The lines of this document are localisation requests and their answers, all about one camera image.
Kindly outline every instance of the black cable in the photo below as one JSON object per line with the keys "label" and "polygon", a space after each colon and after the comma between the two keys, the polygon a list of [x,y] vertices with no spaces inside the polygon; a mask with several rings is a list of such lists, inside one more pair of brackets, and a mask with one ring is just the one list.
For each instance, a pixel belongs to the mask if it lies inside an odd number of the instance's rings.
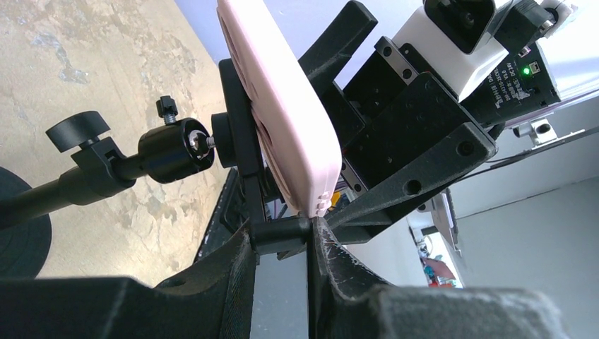
{"label": "black cable", "polygon": [[484,170],[482,170],[480,172],[476,172],[476,173],[473,173],[473,174],[466,175],[465,177],[461,177],[456,182],[462,182],[462,181],[464,181],[466,179],[470,179],[472,177],[476,177],[476,176],[478,176],[480,174],[484,174],[484,173],[488,173],[488,172],[491,172],[491,171],[494,171],[494,170],[498,170],[500,168],[503,168],[503,167],[515,164],[517,162],[520,162],[522,160],[528,159],[528,158],[530,158],[530,157],[532,157],[534,155],[543,153],[545,151],[551,150],[551,149],[556,148],[556,147],[560,147],[560,146],[565,145],[567,143],[571,143],[572,141],[577,141],[578,139],[582,139],[582,138],[585,138],[587,136],[592,136],[593,134],[596,134],[596,133],[599,133],[599,126],[593,127],[592,129],[583,131],[581,133],[572,134],[572,135],[570,135],[567,138],[563,138],[561,140],[558,140],[558,141],[555,141],[555,142],[552,142],[552,143],[548,143],[547,145],[544,145],[544,146],[542,146],[540,148],[536,148],[536,149],[533,149],[533,150],[525,150],[522,153],[517,154],[517,155],[513,155],[511,157],[506,157],[504,159],[499,159],[499,160],[493,160],[491,162],[496,162],[496,163],[494,165],[492,165],[491,167],[489,167],[487,169],[484,169]]}
{"label": "black cable", "polygon": [[530,152],[532,152],[531,150],[525,150],[522,153],[516,154],[516,155],[512,155],[511,157],[503,157],[501,159],[497,159],[497,160],[488,160],[486,161],[487,164],[493,164],[496,162],[503,162],[503,161],[507,161],[507,160],[512,160],[516,157],[523,157],[526,154],[529,154]]}

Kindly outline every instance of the concrete floor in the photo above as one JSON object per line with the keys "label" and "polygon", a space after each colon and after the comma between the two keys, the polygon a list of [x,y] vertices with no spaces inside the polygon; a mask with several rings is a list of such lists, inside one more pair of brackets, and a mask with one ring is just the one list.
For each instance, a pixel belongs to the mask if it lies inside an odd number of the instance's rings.
{"label": "concrete floor", "polygon": [[[162,123],[161,95],[207,125],[225,111],[216,65],[173,0],[2,1],[0,59],[0,166],[32,186],[74,166],[73,151],[60,154],[45,131],[77,112],[99,111],[132,155]],[[216,165],[168,185],[139,179],[106,201],[52,213],[40,277],[157,284],[191,264],[225,177]]]}

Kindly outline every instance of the screw hole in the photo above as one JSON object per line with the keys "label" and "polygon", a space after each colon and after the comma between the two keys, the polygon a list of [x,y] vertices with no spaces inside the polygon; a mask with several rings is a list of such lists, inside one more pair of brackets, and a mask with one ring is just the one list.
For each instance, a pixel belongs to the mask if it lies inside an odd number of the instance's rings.
{"label": "screw hole", "polygon": [[162,281],[156,287],[157,288],[178,287],[178,286],[183,285],[184,283],[185,283],[185,280],[183,280],[183,279],[169,278],[169,279],[166,279],[166,280]]}
{"label": "screw hole", "polygon": [[462,141],[458,145],[458,154],[463,157],[468,157],[474,153],[474,145],[470,141]]}
{"label": "screw hole", "polygon": [[410,180],[403,185],[403,192],[409,196],[415,196],[422,190],[422,184],[418,180]]}
{"label": "screw hole", "polygon": [[551,125],[543,124],[543,125],[537,127],[537,129],[535,131],[537,132],[537,134],[545,134],[548,131],[551,131]]}
{"label": "screw hole", "polygon": [[464,25],[465,28],[467,29],[471,29],[472,27],[474,27],[474,16],[469,13],[469,12],[465,12],[462,13],[460,19],[462,20],[462,24]]}
{"label": "screw hole", "polygon": [[404,69],[404,70],[403,70],[403,73],[401,74],[401,76],[402,76],[404,79],[406,79],[406,80],[407,80],[407,79],[409,79],[409,78],[412,78],[412,71],[411,71],[411,70],[409,70],[409,69]]}

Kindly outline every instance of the round black base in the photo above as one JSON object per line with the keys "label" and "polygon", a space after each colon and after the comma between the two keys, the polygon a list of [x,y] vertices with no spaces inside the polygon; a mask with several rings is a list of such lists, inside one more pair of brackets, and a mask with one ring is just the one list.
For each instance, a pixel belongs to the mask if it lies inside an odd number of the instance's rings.
{"label": "round black base", "polygon": [[[0,167],[0,200],[28,189],[31,186],[20,177]],[[0,231],[0,279],[35,278],[46,262],[51,241],[48,215]]]}

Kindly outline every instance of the pink phone case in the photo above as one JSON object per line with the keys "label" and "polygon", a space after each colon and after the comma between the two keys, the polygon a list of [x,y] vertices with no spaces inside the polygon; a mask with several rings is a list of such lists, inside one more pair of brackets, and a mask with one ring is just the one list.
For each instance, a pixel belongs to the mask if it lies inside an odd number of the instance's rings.
{"label": "pink phone case", "polygon": [[331,120],[262,0],[218,0],[217,12],[285,201],[323,216],[341,170]]}

